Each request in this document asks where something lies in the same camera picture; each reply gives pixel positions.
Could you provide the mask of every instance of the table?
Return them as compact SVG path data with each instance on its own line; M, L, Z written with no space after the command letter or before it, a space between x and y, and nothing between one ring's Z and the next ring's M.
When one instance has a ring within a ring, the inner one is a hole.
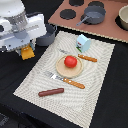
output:
M63 0L23 0L26 12L42 12L45 23ZM58 27L59 30L82 34ZM115 44L90 128L128 127L128 44L86 34L88 38ZM0 52L0 104L30 115L54 128L80 128L45 109L13 95L47 47L36 46L35 57L23 61L15 52Z

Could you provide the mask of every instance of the knife handle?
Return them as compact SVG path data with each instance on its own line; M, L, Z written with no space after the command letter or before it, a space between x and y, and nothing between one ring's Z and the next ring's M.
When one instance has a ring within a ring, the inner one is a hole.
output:
M85 59L85 60L88 60L88 61L97 62L97 59L91 58L91 57L88 57L88 56L78 54L78 57L82 58L82 59Z
M77 83L77 82L72 81L72 80L69 80L67 78L64 78L63 81L66 82L66 83L68 83L68 84L74 85L74 86L76 86L78 88L81 88L81 89L84 89L85 88L85 86L83 84Z

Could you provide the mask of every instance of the toy sausage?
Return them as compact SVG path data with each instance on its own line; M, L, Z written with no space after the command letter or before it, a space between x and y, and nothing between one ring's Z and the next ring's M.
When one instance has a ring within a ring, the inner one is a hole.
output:
M58 94L58 93L63 93L63 92L64 92L64 88L58 88L58 89L52 89L52 90L39 92L38 95L39 97L43 97L43 96L48 96L48 95L53 95L53 94Z

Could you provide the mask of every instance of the burner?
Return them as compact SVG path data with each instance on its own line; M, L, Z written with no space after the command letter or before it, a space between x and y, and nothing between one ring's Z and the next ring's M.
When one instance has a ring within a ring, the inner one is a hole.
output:
M104 8L104 4L100 1L92 1L88 4L88 6L93 6L93 5L100 6L100 7Z
M76 12L72 9L65 9L60 12L60 17L66 20L70 20L76 17Z
M75 7L81 6L84 4L84 0L69 0L69 4Z
M115 22L116 22L116 24L117 24L121 29L123 29L123 30L125 30L125 31L128 31L128 30L126 30L125 28L122 27L121 21L120 21L120 17L119 17L119 16L116 17Z
M87 24L87 25L92 25L91 23L88 23L87 21L84 21L83 23L84 24Z

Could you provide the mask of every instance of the pot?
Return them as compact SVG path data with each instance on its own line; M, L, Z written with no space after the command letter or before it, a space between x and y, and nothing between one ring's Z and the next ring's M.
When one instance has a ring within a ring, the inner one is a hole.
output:
M106 11L100 6L88 6L84 10L84 19L76 24L76 26L81 25L84 21L91 24L99 24L103 22Z
M119 10L119 17L122 27L128 30L128 5Z
M52 26L50 24L45 24L47 33L41 37L36 39L36 44L39 46L48 46L52 44L55 40L55 32L57 30L57 26Z

